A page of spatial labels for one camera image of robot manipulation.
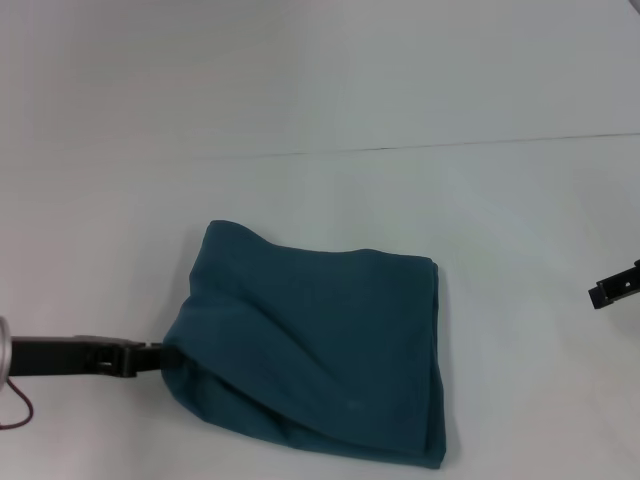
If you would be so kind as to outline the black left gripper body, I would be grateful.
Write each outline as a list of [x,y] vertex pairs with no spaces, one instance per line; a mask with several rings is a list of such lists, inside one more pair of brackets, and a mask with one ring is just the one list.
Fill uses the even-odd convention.
[[137,376],[136,342],[92,336],[13,337],[10,377]]

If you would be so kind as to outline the teal blue t-shirt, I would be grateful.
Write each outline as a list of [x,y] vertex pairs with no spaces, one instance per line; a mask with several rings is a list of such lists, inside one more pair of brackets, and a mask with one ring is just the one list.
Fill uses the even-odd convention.
[[437,469],[447,449],[430,259],[275,245],[212,222],[162,371],[200,420],[278,445]]

